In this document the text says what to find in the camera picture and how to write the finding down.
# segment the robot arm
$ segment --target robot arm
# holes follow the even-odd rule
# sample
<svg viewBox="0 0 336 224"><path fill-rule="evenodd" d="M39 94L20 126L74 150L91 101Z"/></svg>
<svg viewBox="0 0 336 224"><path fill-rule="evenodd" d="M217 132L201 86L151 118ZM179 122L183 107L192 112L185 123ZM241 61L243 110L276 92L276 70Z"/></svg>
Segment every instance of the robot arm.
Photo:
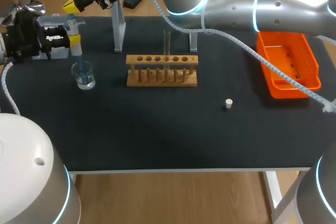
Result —
<svg viewBox="0 0 336 224"><path fill-rule="evenodd" d="M82 11L84 6L93 1L70 0L65 5L65 10L69 13L73 13L74 10ZM106 0L96 1L102 8L107 7ZM204 20L207 28L288 31L336 40L333 29L336 25L336 0L164 0L164 2L171 14L170 19L184 28L201 27L201 14L206 5Z"/></svg>

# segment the glass beaker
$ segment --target glass beaker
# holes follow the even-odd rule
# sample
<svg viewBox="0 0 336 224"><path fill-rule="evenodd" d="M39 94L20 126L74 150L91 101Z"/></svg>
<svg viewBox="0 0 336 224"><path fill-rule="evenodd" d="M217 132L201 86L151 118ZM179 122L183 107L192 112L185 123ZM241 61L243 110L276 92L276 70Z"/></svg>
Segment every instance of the glass beaker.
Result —
<svg viewBox="0 0 336 224"><path fill-rule="evenodd" d="M89 61L79 60L74 63L71 67L71 73L76 78L77 85L81 90L90 90L96 85L92 64Z"/></svg>

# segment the white cable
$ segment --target white cable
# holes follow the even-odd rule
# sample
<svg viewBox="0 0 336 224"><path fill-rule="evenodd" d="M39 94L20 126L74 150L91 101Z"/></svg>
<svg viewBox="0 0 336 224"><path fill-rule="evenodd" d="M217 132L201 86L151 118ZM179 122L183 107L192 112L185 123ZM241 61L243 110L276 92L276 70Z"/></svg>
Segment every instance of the white cable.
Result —
<svg viewBox="0 0 336 224"><path fill-rule="evenodd" d="M289 77L288 75L286 75L285 73L283 73L282 71L280 71L277 67L275 67L273 64L271 64L269 61L267 61L264 57L262 57L260 54L258 54L257 52L255 52L252 48L250 48L248 45L246 45L245 43L241 42L239 39L235 38L234 36L227 34L223 31L219 31L216 29L186 29L186 28L182 28L179 27L177 25L175 25L174 23L172 23L169 18L165 15L165 13L162 11L161 7L159 6L158 2L156 0L152 0L154 5L157 7L157 9L159 10L161 16L164 18L164 20L174 29L185 33L185 34L189 34L189 33L204 33L204 32L208 32L208 33L212 33L212 34L218 34L221 35L229 40L231 40L232 42L236 43L237 45L239 45L240 47L242 47L244 50L246 50L249 54L251 54L253 57L255 57L257 60L259 60L262 64L264 64L266 67L268 67L271 71L273 71L274 73L276 73L278 76L280 76L281 78L283 78L285 81L287 81L289 84L293 85L294 87L296 87L297 89L299 89L302 93L308 95L309 97L315 99L316 101L322 103L324 105L324 109L323 111L327 111L327 112L336 112L336 100L335 102L330 102L327 99L323 98L322 96L314 93L313 91L307 89L305 86L301 85L300 83L298 83L297 81L295 81L293 78Z"/></svg>
<svg viewBox="0 0 336 224"><path fill-rule="evenodd" d="M9 103L12 105L14 111L15 111L15 114L17 115L20 115L20 111L18 109L18 107L16 106L13 98L11 97L9 91L8 91L8 88L7 88L7 84L6 84L6 75L7 75L7 72L9 71L9 69L13 66L13 63L10 62L7 64L7 66L4 68L4 70L2 71L2 75L1 75L1 85L2 85L2 89L4 90L5 92L5 95L7 97L7 99L9 100Z"/></svg>

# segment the table leg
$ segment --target table leg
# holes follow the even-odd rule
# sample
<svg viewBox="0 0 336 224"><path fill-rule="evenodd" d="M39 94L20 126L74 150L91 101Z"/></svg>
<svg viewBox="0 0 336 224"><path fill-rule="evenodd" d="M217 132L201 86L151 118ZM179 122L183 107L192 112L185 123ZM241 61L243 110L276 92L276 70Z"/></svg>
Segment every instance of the table leg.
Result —
<svg viewBox="0 0 336 224"><path fill-rule="evenodd" d="M69 175L70 175L70 177L71 177L71 179L72 179L73 183L75 183L75 182L76 182L76 177L77 177L77 174L74 174L74 173L69 173Z"/></svg>
<svg viewBox="0 0 336 224"><path fill-rule="evenodd" d="M271 207L273 224L285 224L296 211L296 190L306 172L301 172L284 197L281 195L276 172L263 172Z"/></svg>

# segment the hole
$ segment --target hole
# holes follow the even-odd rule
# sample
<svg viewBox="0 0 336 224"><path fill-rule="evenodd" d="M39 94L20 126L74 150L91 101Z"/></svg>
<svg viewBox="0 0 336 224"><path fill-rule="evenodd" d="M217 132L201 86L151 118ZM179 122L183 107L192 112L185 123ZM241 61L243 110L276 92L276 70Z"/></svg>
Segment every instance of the hole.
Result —
<svg viewBox="0 0 336 224"><path fill-rule="evenodd" d="M37 157L37 158L34 160L34 162L35 162L35 164L40 165L40 166L42 166L42 165L45 164L44 160L43 160L42 158L40 158L40 157Z"/></svg>

